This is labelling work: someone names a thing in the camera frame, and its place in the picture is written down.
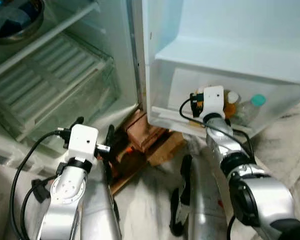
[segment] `teal bottle cap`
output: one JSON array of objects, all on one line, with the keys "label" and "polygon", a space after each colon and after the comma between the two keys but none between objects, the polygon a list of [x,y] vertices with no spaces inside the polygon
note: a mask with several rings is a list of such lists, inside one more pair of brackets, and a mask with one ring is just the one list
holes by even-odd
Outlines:
[{"label": "teal bottle cap", "polygon": [[257,107],[261,107],[266,102],[266,97],[261,94],[256,94],[251,98],[251,103]]}]

